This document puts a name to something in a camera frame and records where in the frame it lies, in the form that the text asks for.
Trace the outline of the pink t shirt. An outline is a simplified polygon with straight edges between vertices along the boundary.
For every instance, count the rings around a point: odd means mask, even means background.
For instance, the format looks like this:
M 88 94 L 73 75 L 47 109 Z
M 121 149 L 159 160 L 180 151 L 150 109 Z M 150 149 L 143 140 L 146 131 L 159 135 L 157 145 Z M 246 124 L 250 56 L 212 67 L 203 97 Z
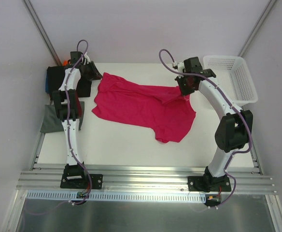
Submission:
M 179 87 L 139 85 L 106 72 L 94 102 L 92 112 L 97 117 L 151 128 L 161 143 L 179 143 L 197 115 Z

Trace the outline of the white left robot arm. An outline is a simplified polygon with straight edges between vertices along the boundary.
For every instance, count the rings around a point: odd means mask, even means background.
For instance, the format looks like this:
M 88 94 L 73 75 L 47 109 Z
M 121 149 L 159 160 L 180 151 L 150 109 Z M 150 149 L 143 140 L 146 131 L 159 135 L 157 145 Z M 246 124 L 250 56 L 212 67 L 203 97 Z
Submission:
M 89 56 L 74 64 L 68 63 L 61 86 L 52 93 L 56 116 L 61 121 L 66 139 L 67 159 L 62 182 L 72 182 L 78 188 L 84 187 L 90 180 L 79 149 L 82 108 L 76 90 L 79 81 L 87 78 L 90 81 L 101 78 Z

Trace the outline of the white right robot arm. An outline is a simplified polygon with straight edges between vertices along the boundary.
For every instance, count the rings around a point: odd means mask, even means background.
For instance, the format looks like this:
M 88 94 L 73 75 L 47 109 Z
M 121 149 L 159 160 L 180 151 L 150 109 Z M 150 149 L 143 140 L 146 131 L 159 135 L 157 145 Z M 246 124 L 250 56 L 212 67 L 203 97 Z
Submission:
M 193 188 L 210 192 L 228 180 L 227 169 L 236 154 L 244 153 L 243 147 L 252 144 L 253 114 L 243 111 L 225 94 L 210 70 L 197 73 L 177 72 L 176 81 L 182 95 L 199 91 L 216 111 L 220 123 L 215 132 L 217 149 L 202 177 L 193 177 Z

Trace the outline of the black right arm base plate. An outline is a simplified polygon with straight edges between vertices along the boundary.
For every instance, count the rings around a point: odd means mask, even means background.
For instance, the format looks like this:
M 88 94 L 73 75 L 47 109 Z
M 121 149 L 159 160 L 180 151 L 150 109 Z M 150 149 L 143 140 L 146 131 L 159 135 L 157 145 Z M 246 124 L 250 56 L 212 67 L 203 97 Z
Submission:
M 229 178 L 224 175 L 221 177 L 188 176 L 187 185 L 189 191 L 199 192 L 231 192 Z

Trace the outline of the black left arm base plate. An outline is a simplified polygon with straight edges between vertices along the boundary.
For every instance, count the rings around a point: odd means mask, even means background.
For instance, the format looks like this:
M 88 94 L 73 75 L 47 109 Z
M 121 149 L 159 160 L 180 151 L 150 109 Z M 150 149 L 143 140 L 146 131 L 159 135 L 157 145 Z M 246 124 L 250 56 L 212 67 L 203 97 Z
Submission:
M 103 175 L 102 174 L 90 174 L 91 183 L 88 176 L 62 176 L 60 183 L 61 189 L 86 189 L 88 186 L 92 189 L 102 189 Z

